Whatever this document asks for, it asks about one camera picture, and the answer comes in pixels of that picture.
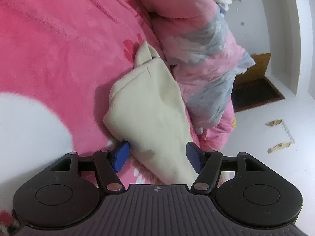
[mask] silver screw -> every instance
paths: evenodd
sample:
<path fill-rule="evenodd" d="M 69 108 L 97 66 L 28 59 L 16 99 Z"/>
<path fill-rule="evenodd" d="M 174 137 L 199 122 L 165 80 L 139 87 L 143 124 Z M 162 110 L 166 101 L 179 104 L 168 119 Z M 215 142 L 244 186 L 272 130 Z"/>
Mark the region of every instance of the silver screw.
<path fill-rule="evenodd" d="M 199 191 L 206 191 L 210 188 L 210 186 L 206 183 L 197 183 L 194 185 L 194 188 Z"/>
<path fill-rule="evenodd" d="M 112 191 L 112 192 L 117 192 L 122 189 L 122 185 L 118 183 L 111 183 L 106 186 L 107 190 Z"/>

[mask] cream garment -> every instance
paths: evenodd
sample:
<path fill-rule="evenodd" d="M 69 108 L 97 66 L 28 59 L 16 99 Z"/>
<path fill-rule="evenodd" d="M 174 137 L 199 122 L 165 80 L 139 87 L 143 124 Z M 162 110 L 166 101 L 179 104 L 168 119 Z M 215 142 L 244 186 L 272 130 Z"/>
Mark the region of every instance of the cream garment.
<path fill-rule="evenodd" d="M 198 174 L 186 157 L 192 138 L 179 87 L 146 41 L 135 67 L 111 88 L 103 122 L 116 139 L 130 142 L 132 155 L 162 182 L 190 187 Z"/>

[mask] beige folded cloth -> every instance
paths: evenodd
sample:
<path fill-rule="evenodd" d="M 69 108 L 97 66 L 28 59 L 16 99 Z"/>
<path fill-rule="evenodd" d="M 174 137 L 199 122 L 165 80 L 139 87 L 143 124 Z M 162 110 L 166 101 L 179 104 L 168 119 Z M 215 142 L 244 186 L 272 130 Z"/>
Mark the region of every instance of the beige folded cloth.
<path fill-rule="evenodd" d="M 192 141 L 179 87 L 157 51 L 146 41 L 135 69 L 111 88 L 103 122 L 131 154 L 165 184 L 192 185 L 198 174 L 186 157 Z"/>

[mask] ribbed gray surface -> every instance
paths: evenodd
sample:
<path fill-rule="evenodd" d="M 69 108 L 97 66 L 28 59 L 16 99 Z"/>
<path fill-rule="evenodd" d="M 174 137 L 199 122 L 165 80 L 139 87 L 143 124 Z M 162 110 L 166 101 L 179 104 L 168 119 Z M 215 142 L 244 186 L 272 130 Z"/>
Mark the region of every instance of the ribbed gray surface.
<path fill-rule="evenodd" d="M 40 231 L 22 227 L 16 236 L 306 236 L 293 225 L 276 230 L 248 229 L 218 212 L 207 196 L 184 185 L 131 185 L 108 196 L 88 220 L 68 229 Z"/>

